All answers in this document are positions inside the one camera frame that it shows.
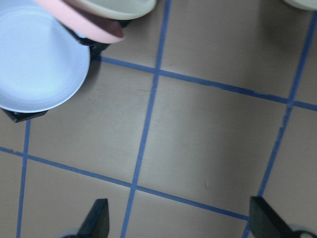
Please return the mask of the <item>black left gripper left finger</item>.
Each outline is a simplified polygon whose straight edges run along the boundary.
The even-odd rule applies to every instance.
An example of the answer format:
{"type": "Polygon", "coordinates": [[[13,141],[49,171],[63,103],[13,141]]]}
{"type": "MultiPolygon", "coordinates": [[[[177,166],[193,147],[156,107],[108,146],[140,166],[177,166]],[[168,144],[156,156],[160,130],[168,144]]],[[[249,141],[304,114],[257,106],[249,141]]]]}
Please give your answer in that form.
{"type": "Polygon", "coordinates": [[[108,200],[95,200],[78,231],[79,238],[107,238],[109,234],[108,200]]]}

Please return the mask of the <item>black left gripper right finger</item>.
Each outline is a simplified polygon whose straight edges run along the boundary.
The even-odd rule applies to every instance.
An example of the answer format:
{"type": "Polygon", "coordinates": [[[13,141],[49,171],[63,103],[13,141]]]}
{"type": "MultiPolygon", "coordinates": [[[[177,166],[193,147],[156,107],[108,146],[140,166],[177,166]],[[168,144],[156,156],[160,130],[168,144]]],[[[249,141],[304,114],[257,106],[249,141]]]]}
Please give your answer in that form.
{"type": "Polygon", "coordinates": [[[250,231],[255,238],[293,238],[293,231],[260,196],[250,198],[250,231]]]}

